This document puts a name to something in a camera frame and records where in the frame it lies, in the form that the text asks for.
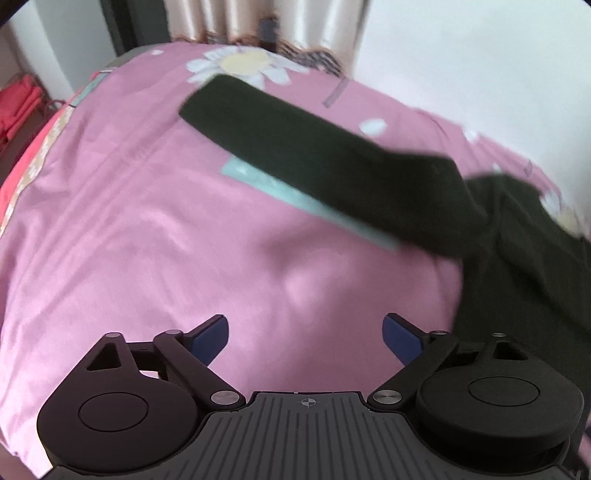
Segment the pink printed bed sheet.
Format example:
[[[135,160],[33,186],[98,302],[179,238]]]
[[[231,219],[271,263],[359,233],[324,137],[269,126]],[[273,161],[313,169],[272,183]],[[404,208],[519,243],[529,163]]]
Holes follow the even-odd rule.
[[[263,49],[161,45],[69,111],[2,234],[5,448],[40,479],[582,478],[590,387],[506,333],[460,339],[460,260],[184,121],[221,75],[384,150],[449,158],[464,178],[525,181],[586,239],[552,217],[536,167],[456,123]],[[389,313],[459,345],[412,402],[373,409],[403,369],[383,340]],[[209,368],[242,408],[198,406],[154,350],[216,314],[229,338]]]

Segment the red folded clothes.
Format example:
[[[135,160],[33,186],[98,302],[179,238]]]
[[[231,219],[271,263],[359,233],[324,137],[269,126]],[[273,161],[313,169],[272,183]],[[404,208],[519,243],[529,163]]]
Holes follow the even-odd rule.
[[[43,91],[29,74],[23,75],[1,90],[1,146],[15,137],[42,100]]]

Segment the black knit sweater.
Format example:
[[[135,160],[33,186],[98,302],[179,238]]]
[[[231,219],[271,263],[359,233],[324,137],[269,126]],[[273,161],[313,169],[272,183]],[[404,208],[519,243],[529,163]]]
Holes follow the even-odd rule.
[[[430,253],[458,259],[453,330],[506,333],[582,390],[590,387],[590,244],[564,231],[533,185],[464,178],[455,162],[373,142],[221,75],[181,106],[213,143],[329,207]]]

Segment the beige curtain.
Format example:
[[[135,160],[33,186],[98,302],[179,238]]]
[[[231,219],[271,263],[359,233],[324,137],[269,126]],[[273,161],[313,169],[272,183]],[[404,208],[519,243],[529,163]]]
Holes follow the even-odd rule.
[[[177,0],[164,3],[173,40],[263,47],[344,77],[369,3],[363,0]]]

